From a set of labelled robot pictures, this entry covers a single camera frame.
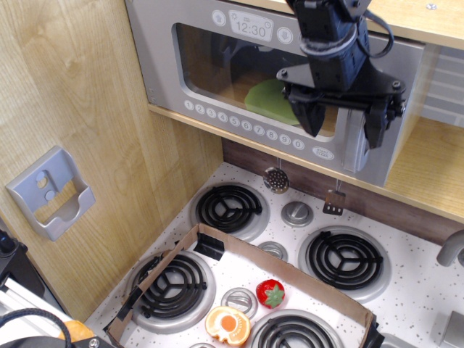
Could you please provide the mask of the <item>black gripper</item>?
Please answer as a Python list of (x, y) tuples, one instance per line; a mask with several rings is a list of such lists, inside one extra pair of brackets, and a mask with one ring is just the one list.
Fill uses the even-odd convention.
[(327, 106), (355, 109), (365, 113), (369, 148), (381, 147), (391, 122), (404, 112), (403, 82), (375, 68), (368, 42), (357, 36), (332, 42), (302, 38), (299, 46), (307, 62), (280, 69), (277, 79), (304, 131), (319, 134)]

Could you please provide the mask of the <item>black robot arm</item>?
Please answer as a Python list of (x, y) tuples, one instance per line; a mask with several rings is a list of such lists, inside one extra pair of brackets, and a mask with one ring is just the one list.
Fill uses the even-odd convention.
[(300, 50), (307, 64), (281, 69), (283, 95), (302, 128), (318, 135), (327, 106), (354, 109), (365, 116), (365, 137), (371, 149), (382, 145), (390, 122), (405, 110), (405, 84), (372, 64), (386, 56), (394, 36), (373, 54), (367, 29), (372, 20), (390, 27), (368, 10), (369, 1), (289, 1), (299, 23)]

